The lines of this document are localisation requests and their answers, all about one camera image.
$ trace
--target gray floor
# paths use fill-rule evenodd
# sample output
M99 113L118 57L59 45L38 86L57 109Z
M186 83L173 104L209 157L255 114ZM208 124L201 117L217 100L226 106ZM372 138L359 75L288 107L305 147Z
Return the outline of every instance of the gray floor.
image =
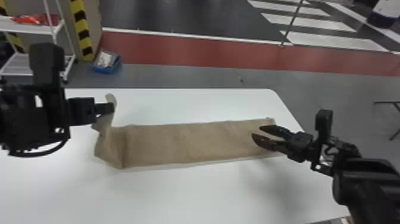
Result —
M355 143L365 157L388 159L400 170L400 136L388 141L400 128L400 114L391 105L373 105L400 100L400 77L131 64L103 75L80 63L70 80L71 88L273 89L306 132L315 133L314 115L320 108L331 109L334 135Z

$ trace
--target red floor stripe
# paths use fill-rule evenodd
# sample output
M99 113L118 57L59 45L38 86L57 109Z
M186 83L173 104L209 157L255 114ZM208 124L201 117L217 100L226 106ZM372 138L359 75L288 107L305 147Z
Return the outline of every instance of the red floor stripe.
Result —
M100 47L126 64L231 67L400 76L397 55L194 38L104 32Z

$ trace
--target blue bin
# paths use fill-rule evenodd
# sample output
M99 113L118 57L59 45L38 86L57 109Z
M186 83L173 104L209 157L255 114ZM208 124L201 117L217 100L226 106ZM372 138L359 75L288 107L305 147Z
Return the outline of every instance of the blue bin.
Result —
M102 73L102 74L113 74L115 70L120 66L121 64L121 56L118 55L117 59L115 59L114 65L111 68L103 68L103 67L98 67L92 64L92 69L95 72Z

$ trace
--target white stripe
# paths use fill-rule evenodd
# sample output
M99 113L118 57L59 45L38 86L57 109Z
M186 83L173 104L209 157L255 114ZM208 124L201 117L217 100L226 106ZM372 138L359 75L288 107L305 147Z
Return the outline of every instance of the white stripe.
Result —
M249 3L255 8L264 8L267 10L280 10L280 11L294 12L294 11L296 11L296 8L297 8L296 6L291 6L291 5L280 5L280 4L269 3L269 2L260 2L260 1L249 1ZM313 14L313 15L329 16L328 13L325 13L324 11L319 10L317 8L302 7L302 8L300 8L299 12Z
M217 40L217 41L267 43L267 44L273 44L273 45L280 45L280 41L225 38L225 37L219 37L219 36L203 36L203 35L191 35L191 34L182 34L182 33L166 33L166 32L156 32L156 31L146 31L146 30L129 30L129 29L118 29L118 28L112 28L112 27L103 27L103 31L115 32L115 33L135 33L135 34L142 34L142 35L173 36L173 37L178 37L178 38L197 38L197 39L207 39L207 40ZM286 42L285 45L292 45L292 44L290 42Z
M386 48L369 39L343 38L340 36L326 36L298 32L290 32L287 38L292 43L301 45L388 52Z
M291 16L286 16L286 15L274 15L274 14L267 14L267 13L262 13L262 15L271 23L288 25L290 23L290 21L292 20ZM328 21L328 20L316 20L313 18L298 17L295 19L293 25L294 26L313 27L313 28L319 28L319 29L344 30L344 31L355 32L354 29L345 25L344 23Z
M328 4L329 6L341 11L344 14L347 14L350 17L355 18L356 20L364 23L365 25L369 26L370 28L372 28L372 29L382 33L383 35L391 38L395 42L400 43L400 35L399 34L393 32L393 31L391 31L389 29L381 29L381 28L378 28L378 27L374 27L374 26L366 23L367 19L365 17L363 17L362 15L359 15L358 13L356 13L356 12L354 12L352 10L349 10L348 8L346 8L344 6L341 6L341 5L337 4L337 3L328 3L327 2L326 4Z
M300 3L300 0L278 0L278 1ZM303 1L303 5L309 5L309 4L310 3L308 3L307 1Z

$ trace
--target beige towel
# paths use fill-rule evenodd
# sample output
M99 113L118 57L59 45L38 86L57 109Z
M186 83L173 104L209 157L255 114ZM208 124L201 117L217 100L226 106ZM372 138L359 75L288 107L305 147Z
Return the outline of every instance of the beige towel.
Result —
M108 94L106 99L116 109L115 97ZM111 127L113 117L102 116L92 125L99 132L95 155L119 169L278 155L251 138L252 132L261 132L260 126L274 124L273 119Z

